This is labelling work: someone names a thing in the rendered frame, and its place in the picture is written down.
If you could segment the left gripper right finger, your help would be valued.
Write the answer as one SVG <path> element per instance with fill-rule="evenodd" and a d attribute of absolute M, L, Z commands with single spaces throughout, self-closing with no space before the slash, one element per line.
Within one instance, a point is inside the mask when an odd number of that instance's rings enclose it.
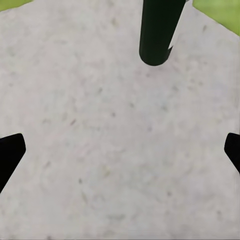
<path fill-rule="evenodd" d="M 224 151 L 240 173 L 240 135 L 228 133 L 225 139 Z"/>

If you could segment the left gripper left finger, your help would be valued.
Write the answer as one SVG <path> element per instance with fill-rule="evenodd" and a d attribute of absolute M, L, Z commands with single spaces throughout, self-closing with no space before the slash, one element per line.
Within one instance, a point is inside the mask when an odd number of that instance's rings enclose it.
<path fill-rule="evenodd" d="M 23 134 L 0 138 L 0 193 L 26 153 Z"/>

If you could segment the pesticide atomizer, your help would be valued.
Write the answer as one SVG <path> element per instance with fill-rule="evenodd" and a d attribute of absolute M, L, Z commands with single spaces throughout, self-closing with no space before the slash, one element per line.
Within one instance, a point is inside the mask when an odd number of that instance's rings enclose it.
<path fill-rule="evenodd" d="M 140 59 L 149 66 L 165 63 L 176 44 L 192 0 L 143 0 Z"/>

